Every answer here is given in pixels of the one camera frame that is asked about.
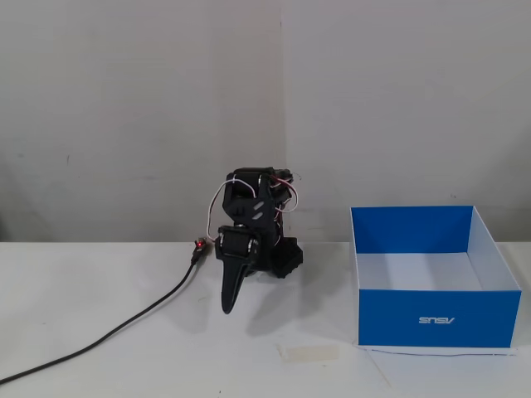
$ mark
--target red and white wire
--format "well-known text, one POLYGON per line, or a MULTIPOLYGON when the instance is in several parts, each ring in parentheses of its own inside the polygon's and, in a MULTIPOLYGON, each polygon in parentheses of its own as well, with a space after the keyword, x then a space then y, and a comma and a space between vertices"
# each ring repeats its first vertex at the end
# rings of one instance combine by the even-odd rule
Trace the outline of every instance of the red and white wire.
MULTIPOLYGON (((272 177, 272 179, 277 181, 278 183, 280 183, 282 185, 286 185, 293 192, 293 194, 295 196, 295 206, 293 206, 293 208, 291 208, 289 210, 284 210, 284 209, 280 209, 279 207, 276 207, 276 210, 281 212, 281 213, 291 213, 292 211, 294 211, 297 208, 297 205, 299 205, 299 194, 297 193, 297 190, 295 189, 295 187, 293 187, 293 185, 291 185, 286 180, 281 180, 278 177, 272 177)), ((282 205, 284 206, 288 201, 290 201, 290 199, 291 198, 287 199, 282 205)))

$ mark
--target tabletop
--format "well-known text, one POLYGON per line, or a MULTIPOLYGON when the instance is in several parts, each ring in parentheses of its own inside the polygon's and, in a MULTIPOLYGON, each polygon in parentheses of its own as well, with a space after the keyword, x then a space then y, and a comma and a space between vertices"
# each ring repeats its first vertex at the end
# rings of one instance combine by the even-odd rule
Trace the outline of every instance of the tabletop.
MULTIPOLYGON (((357 346, 348 244, 302 246, 304 263, 286 279, 246 278, 229 315, 222 264, 209 255, 164 306, 0 396, 531 396, 531 243, 499 244, 523 290, 504 350, 357 346), (499 355, 477 355, 490 353, 499 355)), ((0 378, 76 351, 150 305, 181 280, 192 249, 0 244, 0 378)))

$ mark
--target asus logo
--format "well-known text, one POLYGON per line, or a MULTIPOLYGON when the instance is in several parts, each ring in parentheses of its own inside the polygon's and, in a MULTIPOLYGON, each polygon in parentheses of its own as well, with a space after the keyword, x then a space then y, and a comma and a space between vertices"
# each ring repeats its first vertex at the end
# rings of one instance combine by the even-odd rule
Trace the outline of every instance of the asus logo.
POLYGON ((428 318, 428 317, 420 317, 418 318, 419 323, 439 323, 443 325, 449 325, 450 323, 454 322, 455 318, 428 318))

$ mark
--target blue box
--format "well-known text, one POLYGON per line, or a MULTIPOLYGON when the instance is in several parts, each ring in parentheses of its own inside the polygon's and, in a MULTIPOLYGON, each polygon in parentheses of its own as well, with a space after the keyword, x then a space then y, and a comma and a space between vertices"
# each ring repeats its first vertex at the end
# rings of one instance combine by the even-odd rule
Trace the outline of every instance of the blue box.
POLYGON ((351 216, 360 345, 510 347, 521 292, 475 207, 351 216))

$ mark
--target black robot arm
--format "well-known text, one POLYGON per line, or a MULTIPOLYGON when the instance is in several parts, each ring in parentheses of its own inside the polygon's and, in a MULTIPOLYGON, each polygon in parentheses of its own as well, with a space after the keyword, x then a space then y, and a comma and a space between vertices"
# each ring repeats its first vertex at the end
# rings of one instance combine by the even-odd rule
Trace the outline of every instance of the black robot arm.
POLYGON ((223 210, 234 226, 220 227, 215 240, 216 257, 223 261, 225 313, 232 311, 247 275, 266 271, 284 278, 303 261, 296 238, 284 237, 282 214, 292 198, 290 170, 239 168, 227 181, 223 210))

